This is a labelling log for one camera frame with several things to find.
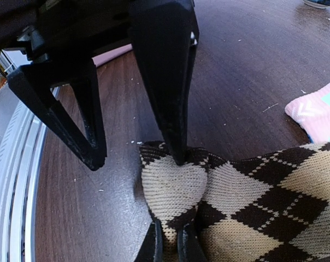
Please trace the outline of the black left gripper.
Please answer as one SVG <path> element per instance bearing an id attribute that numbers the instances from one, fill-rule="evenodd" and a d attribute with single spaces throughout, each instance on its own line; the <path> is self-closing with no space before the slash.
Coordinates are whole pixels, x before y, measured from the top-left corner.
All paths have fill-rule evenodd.
<path id="1" fill-rule="evenodd" d="M 132 1 L 0 1 L 0 51 L 23 50 L 34 61 L 47 54 L 95 57 L 128 45 Z M 21 65 L 7 76 L 10 90 L 92 171 L 107 143 L 92 59 Z M 84 122 L 82 133 L 51 89 L 69 84 Z"/>

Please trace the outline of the brown beige argyle sock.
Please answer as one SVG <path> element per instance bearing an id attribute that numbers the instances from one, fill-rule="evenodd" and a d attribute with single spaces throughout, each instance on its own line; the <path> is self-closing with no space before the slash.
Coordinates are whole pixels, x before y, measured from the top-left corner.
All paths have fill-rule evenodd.
<path id="1" fill-rule="evenodd" d="M 162 142 L 140 146 L 142 187 L 161 222 L 163 261 L 179 261 L 178 232 L 195 228 L 207 261 L 330 257 L 330 142 L 241 161 L 189 148 L 182 166 Z"/>

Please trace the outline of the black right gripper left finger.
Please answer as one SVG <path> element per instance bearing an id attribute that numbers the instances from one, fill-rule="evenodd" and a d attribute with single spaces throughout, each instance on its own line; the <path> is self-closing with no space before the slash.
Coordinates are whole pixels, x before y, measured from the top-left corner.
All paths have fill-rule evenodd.
<path id="1" fill-rule="evenodd" d="M 162 262 L 163 261 L 163 234 L 161 222 L 153 220 L 145 235 L 135 262 Z"/>

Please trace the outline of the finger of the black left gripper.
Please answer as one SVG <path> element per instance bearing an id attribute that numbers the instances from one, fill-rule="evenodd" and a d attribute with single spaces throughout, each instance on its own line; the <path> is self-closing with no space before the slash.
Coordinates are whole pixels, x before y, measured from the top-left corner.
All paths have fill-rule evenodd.
<path id="1" fill-rule="evenodd" d="M 188 94 L 199 39 L 193 1 L 132 1 L 135 58 L 159 130 L 177 165 L 185 162 Z"/>

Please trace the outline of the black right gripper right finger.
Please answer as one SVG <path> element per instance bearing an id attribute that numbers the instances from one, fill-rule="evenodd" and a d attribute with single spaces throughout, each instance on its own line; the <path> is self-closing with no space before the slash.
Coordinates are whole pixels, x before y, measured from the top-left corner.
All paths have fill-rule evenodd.
<path id="1" fill-rule="evenodd" d="M 180 262 L 207 261 L 197 238 L 195 228 L 182 228 L 178 232 L 178 258 Z"/>

